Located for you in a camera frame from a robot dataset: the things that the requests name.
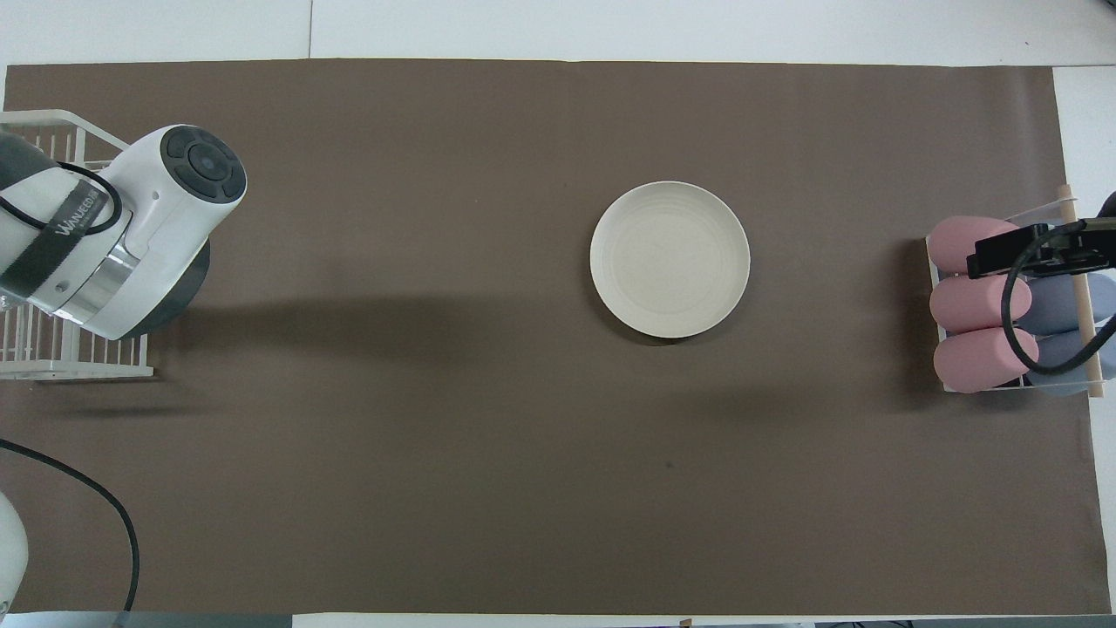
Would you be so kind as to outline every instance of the pink cup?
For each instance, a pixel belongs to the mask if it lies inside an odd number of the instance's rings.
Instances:
[[[1031,360],[1039,346],[1031,335],[1014,330]],[[942,384],[958,393],[978,393],[1007,384],[1028,371],[1008,346],[1003,330],[977,330],[950,337],[934,351],[934,371]]]
[[[965,258],[977,252],[977,240],[1018,229],[1011,222],[980,215],[953,215],[930,232],[926,249],[930,260],[943,272],[968,272]]]
[[[971,332],[1000,327],[1000,297],[1008,277],[946,277],[930,294],[930,312],[943,330],[950,334]],[[1016,279],[1011,290],[1011,320],[1027,313],[1031,307],[1031,289]]]

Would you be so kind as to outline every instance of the dish rack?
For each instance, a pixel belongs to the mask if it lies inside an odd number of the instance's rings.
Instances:
[[[61,109],[0,112],[0,129],[21,135],[51,160],[98,171],[128,145]],[[29,302],[0,313],[0,379],[96,380],[150,378],[147,337],[108,340]]]
[[[1066,224],[1077,220],[1077,207],[1074,203],[1077,197],[1074,196],[1074,192],[1069,185],[1058,186],[1058,200],[1043,204],[1041,206],[1036,206],[1035,209],[1029,209],[1022,213],[1017,213],[1009,218],[1006,218],[1008,222],[1017,226],[1026,226],[1028,224],[1035,224],[1036,222],[1047,222],[1050,224]],[[931,287],[936,287],[937,282],[945,277],[950,276],[947,272],[942,272],[937,269],[937,265],[930,260],[930,254],[927,252],[926,260],[930,263],[930,281]],[[1093,321],[1093,298],[1089,294],[1089,283],[1085,274],[1074,274],[1071,277],[1074,283],[1074,298],[1077,300],[1077,326],[1081,335],[1081,342],[1086,344],[1093,340],[1096,336],[1096,323]],[[942,329],[941,326],[937,327],[937,342],[942,342],[950,335]],[[1018,378],[1004,385],[1001,385],[991,390],[1023,390],[1031,388],[1045,388],[1048,386],[1064,387],[1072,384],[1086,384],[1088,385],[1089,397],[1101,398],[1105,396],[1105,380],[1100,373],[1100,357],[1093,356],[1089,358],[1088,363],[1085,364],[1085,373],[1088,378],[1085,381],[1079,383],[1059,383],[1057,385],[1042,385],[1036,386],[1029,384],[1023,378]],[[942,386],[946,393],[955,393],[947,386]]]

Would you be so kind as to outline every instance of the cup rack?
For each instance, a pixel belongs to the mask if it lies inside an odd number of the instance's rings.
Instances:
[[[1036,206],[1029,209],[1021,213],[1017,213],[1009,218],[1006,218],[1008,222],[1016,224],[1017,226],[1026,226],[1028,224],[1035,224],[1036,222],[1047,222],[1050,224],[1066,224],[1078,219],[1077,207],[1075,202],[1077,197],[1074,196],[1074,192],[1069,185],[1058,186],[1058,199],[1043,204],[1041,206]],[[937,265],[930,260],[930,254],[927,252],[926,260],[930,263],[930,281],[931,287],[936,287],[937,282],[949,276],[947,272],[942,272],[939,270]],[[1086,344],[1093,340],[1096,336],[1096,323],[1093,320],[1093,298],[1089,294],[1089,283],[1085,274],[1074,274],[1074,297],[1077,300],[1077,326],[1081,334],[1081,342]],[[937,341],[942,342],[950,335],[937,326]],[[1105,396],[1105,381],[1100,373],[1100,357],[1094,356],[1085,364],[1085,373],[1087,379],[1080,383],[1064,383],[1058,385],[1045,385],[1045,386],[1068,386],[1071,384],[1085,384],[1088,385],[1089,397],[1101,398]],[[942,387],[947,393],[955,393],[949,387]],[[1004,385],[1001,385],[991,390],[1023,390],[1030,388],[1043,388],[1043,386],[1036,386],[1027,383],[1023,378],[1018,378]]]

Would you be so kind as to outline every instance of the cable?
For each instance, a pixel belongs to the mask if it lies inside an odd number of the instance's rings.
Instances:
[[[1060,376],[1072,371],[1088,361],[1089,358],[1093,358],[1093,355],[1100,351],[1100,347],[1108,342],[1108,339],[1110,339],[1114,335],[1116,335],[1116,318],[1114,318],[1105,323],[1105,326],[1100,328],[1100,331],[1097,332],[1097,336],[1086,344],[1086,346],[1081,348],[1080,351],[1075,354],[1069,360],[1066,360],[1061,365],[1048,367],[1031,360],[1031,357],[1023,351],[1023,348],[1019,345],[1019,339],[1016,338],[1014,328],[1011,325],[1011,290],[1016,286],[1016,279],[1019,278],[1019,273],[1022,271],[1023,264],[1027,263],[1036,252],[1038,252],[1042,244],[1054,238],[1057,238],[1058,235],[1081,231],[1085,229],[1086,224],[1087,223],[1084,220],[1077,220],[1060,226],[1055,226],[1046,233],[1035,238],[1035,240],[1027,244],[1023,251],[1016,257],[1016,260],[1011,263],[1011,269],[1008,270],[1007,281],[1003,283],[1003,292],[1000,294],[1000,327],[1003,328],[1003,335],[1008,339],[1008,346],[1011,347],[1011,351],[1016,355],[1016,358],[1018,358],[1024,367],[1039,375]]]
[[[93,172],[92,170],[86,170],[80,165],[74,165],[73,163],[66,163],[64,161],[59,161],[57,163],[58,166],[61,167],[62,170],[76,172],[77,174],[81,174],[84,176],[93,178],[102,187],[104,187],[105,191],[108,192],[108,195],[112,196],[113,199],[113,214],[108,216],[108,220],[102,222],[100,224],[97,224],[96,226],[90,226],[89,230],[85,232],[85,234],[96,235],[102,231],[107,231],[108,229],[112,229],[113,225],[116,224],[116,222],[121,219],[121,215],[124,213],[124,203],[121,202],[121,194],[119,192],[116,191],[116,187],[113,186],[113,184],[109,183],[108,181],[105,181],[105,178],[102,175],[97,174],[96,172]],[[3,196],[0,196],[0,207],[3,207],[4,211],[12,214],[15,218],[17,218],[20,222],[23,222],[25,224],[35,226],[40,231],[47,228],[46,222],[21,211],[18,206],[11,204],[11,202],[4,199]]]
[[[128,545],[132,549],[132,580],[128,583],[128,597],[124,600],[124,611],[128,612],[132,610],[132,602],[136,599],[136,588],[140,586],[140,543],[136,541],[136,530],[132,525],[132,518],[128,516],[128,511],[124,509],[124,504],[116,499],[115,495],[108,492],[107,489],[97,484],[92,477],[85,475],[84,473],[75,470],[74,467],[56,461],[46,454],[40,454],[35,450],[23,447],[22,445],[17,445],[10,441],[4,441],[0,438],[0,450],[8,450],[9,452],[15,452],[22,456],[27,456],[32,461],[38,461],[47,466],[51,466],[64,474],[77,480],[78,482],[85,484],[89,489],[97,492],[98,495],[104,497],[109,504],[116,509],[116,513],[121,515],[121,520],[124,521],[124,529],[128,533]]]

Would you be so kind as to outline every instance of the white plate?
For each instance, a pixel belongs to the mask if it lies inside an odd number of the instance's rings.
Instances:
[[[720,323],[748,284],[751,253],[740,220],[713,193],[679,181],[647,183],[608,206],[593,232],[589,270],[600,298],[628,327],[685,338]]]

